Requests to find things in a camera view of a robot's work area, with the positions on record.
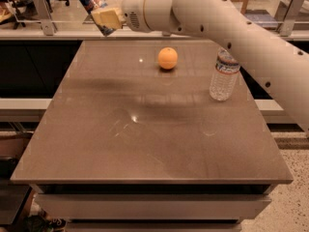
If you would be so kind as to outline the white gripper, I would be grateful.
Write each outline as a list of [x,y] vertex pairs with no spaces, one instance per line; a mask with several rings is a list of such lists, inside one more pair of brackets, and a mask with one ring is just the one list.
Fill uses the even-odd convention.
[[110,8],[91,11],[95,25],[100,30],[121,29],[125,24],[135,32],[150,32],[145,18],[146,0],[107,0]]

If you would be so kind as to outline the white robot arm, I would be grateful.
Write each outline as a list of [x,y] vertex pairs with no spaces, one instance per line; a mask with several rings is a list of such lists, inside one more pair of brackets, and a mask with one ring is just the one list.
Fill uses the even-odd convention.
[[212,40],[309,130],[309,55],[250,21],[230,0],[107,0],[91,15],[104,33],[125,24],[136,32]]

